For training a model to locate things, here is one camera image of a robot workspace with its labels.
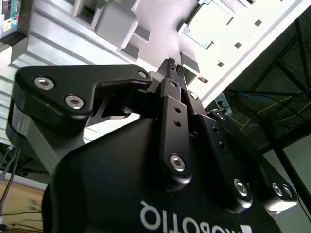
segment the black cable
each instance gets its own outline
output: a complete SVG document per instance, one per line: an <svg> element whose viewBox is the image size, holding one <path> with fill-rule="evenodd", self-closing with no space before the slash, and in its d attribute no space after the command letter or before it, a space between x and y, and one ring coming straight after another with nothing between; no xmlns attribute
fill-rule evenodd
<svg viewBox="0 0 311 233"><path fill-rule="evenodd" d="M12 158L10 159L10 161L8 162L8 164L6 165L5 169L3 170L3 173L0 174L0 183L3 181L5 174L8 172L8 170L10 169L11 163L14 161L15 157L17 154L17 150L14 153L14 155L12 156Z"/></svg>
<svg viewBox="0 0 311 233"><path fill-rule="evenodd" d="M24 224L18 224L18 226L29 227L29 228L37 230L37 231L43 231L42 229L39 229L39 228L36 228L36 227L32 227L32 226L28 226L28 225L24 225Z"/></svg>
<svg viewBox="0 0 311 233"><path fill-rule="evenodd" d="M21 214L28 214L28 213L41 213L41 211L25 211L25 212L11 213L11 214L3 214L1 216L21 215Z"/></svg>
<svg viewBox="0 0 311 233"><path fill-rule="evenodd" d="M305 214L306 214L306 216L307 216L307 218L308 218L308 220L309 220L309 222L311 224L311 219L310 219L309 215L307 214L307 211L305 210L305 208L303 208L303 206L302 206L302 204L300 202L300 196L299 195L298 195L298 202L299 202L299 205L300 205L301 209L303 210L303 212L305 212Z"/></svg>
<svg viewBox="0 0 311 233"><path fill-rule="evenodd" d="M288 108L289 110L291 110L293 113L295 113L297 116L299 116L304 122L306 122L306 120L298 113L296 112L294 109L290 108L289 106L285 105L284 103L270 97L270 96L266 96L266 95L258 95L258 94L255 94L253 96L263 96L263 97L266 97L266 98L269 98L269 99L272 99L273 101L279 103L280 105L282 105L284 108Z"/></svg>
<svg viewBox="0 0 311 233"><path fill-rule="evenodd" d="M3 159L2 159L2 161L1 161L1 163L0 163L0 169L1 169L1 167L3 166L3 163L4 163L6 157L8 156L8 154L9 154L9 152L10 152L11 150L12 150L12 147L11 147L11 146L8 146L8 148L6 149L6 152L5 152L5 154L4 154L4 157L3 157Z"/></svg>
<svg viewBox="0 0 311 233"><path fill-rule="evenodd" d="M19 232L28 232L28 233L42 233L43 232L43 231L36 231L36 230L31 230L31 229L25 229L25 228L21 228L21 227L13 228L13 230L17 230Z"/></svg>
<svg viewBox="0 0 311 233"><path fill-rule="evenodd" d="M221 106L222 108L228 108L228 107L230 107L230 105L228 105L227 107L224 107L222 101L218 101L217 103L218 103L218 105Z"/></svg>
<svg viewBox="0 0 311 233"><path fill-rule="evenodd" d="M11 187L11 185L13 183L13 179L14 179L15 171L16 171L16 167L17 167L17 162L18 162L18 159L19 159L19 154L20 154L20 150L16 149L16 152L14 153L14 156L13 156L13 158L16 157L15 163L14 163L14 167L13 167L13 171L11 173L11 177L10 177L9 183L5 187L4 193L3 193L3 195L2 195L2 197L0 199L0 215L2 214L2 208L3 208L4 201L6 199L6 196L8 195L10 187Z"/></svg>

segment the screw hole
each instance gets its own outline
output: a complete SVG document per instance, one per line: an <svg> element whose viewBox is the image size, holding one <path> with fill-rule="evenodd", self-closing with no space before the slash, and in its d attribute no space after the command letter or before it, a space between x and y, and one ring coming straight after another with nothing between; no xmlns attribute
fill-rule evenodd
<svg viewBox="0 0 311 233"><path fill-rule="evenodd" d="M172 87L177 87L177 84L171 80L169 80L169 84L172 86Z"/></svg>
<svg viewBox="0 0 311 233"><path fill-rule="evenodd" d="M138 74L140 75L140 76L142 76L143 78L147 78L148 77L148 74L146 74L144 71L142 71L142 70L139 70L138 71Z"/></svg>
<svg viewBox="0 0 311 233"><path fill-rule="evenodd" d="M221 148L223 148L223 149L225 150L225 146L224 146L224 144L223 144L222 142L219 142L218 144L219 144L219 146L220 146Z"/></svg>
<svg viewBox="0 0 311 233"><path fill-rule="evenodd" d="M178 113L181 113L181 110L177 107L174 107L175 111L177 111Z"/></svg>
<svg viewBox="0 0 311 233"><path fill-rule="evenodd" d="M175 123L175 125L176 125L177 127L181 127L181 124L180 124L180 122L179 122L178 120L175 120L174 123Z"/></svg>

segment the metal frame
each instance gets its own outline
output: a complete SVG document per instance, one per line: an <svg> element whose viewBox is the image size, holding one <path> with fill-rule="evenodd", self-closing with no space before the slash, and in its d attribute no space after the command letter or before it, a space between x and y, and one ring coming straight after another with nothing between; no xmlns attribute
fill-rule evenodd
<svg viewBox="0 0 311 233"><path fill-rule="evenodd" d="M253 94L253 95L274 95L274 96L300 96L301 94L309 93L310 91L309 69L307 64L306 52L303 45L303 38L300 29L299 19L296 19L295 21L295 28L296 28L296 35L289 41L289 43L284 47L284 49L275 58L275 60L271 63L271 65L269 65L268 68L263 72L263 74L257 79L254 85L250 88L250 90L241 90L240 92L250 95ZM296 41L298 41L299 44L300 56L302 61L302 67L304 70L306 85L304 85L280 62L280 58L282 58L287 53L287 51L294 45ZM299 88L300 90L299 93L255 91L256 88L261 84L261 82L269 75L269 73L275 67L278 67L283 72L283 74ZM239 91L233 89L226 89L225 91L237 94L239 93Z"/></svg>

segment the black metal bracket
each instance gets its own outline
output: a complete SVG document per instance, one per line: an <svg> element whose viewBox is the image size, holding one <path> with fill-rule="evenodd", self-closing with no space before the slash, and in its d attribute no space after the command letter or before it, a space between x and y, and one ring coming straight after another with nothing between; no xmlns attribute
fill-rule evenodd
<svg viewBox="0 0 311 233"><path fill-rule="evenodd" d="M249 145L247 138L234 124L219 110L210 111L208 116L219 120L227 136L233 136L229 140L232 142L230 146L235 150L240 149L236 154L243 161L244 172L250 179L252 190L265 208L270 211L280 211L280 206L287 209L296 205L297 194L294 189L253 146Z"/></svg>
<svg viewBox="0 0 311 233"><path fill-rule="evenodd" d="M240 213L251 207L253 198L251 190L246 184L238 163L233 157L232 151L225 137L222 134L219 123L206 116L206 112L200 99L192 92L184 93L189 106L189 114L192 116L196 125L196 130L202 136L204 141L209 143L210 153L207 152L203 158L205 163L211 163L214 167L214 177L206 177L207 183L212 183L214 187L225 193L218 194L218 200L226 208Z"/></svg>
<svg viewBox="0 0 311 233"><path fill-rule="evenodd" d="M260 127L264 134L266 135L268 141L270 142L276 156L278 157L279 161L281 162L282 166L284 167L286 173L288 174L289 178L294 184L294 187L297 190L298 195L303 200L307 210L311 213L311 194L308 191L307 187L304 185L303 181L299 177L296 169L292 165L291 161L285 154L283 148L278 144L276 138L274 137L273 133L270 130L269 125L267 124L260 124Z"/></svg>

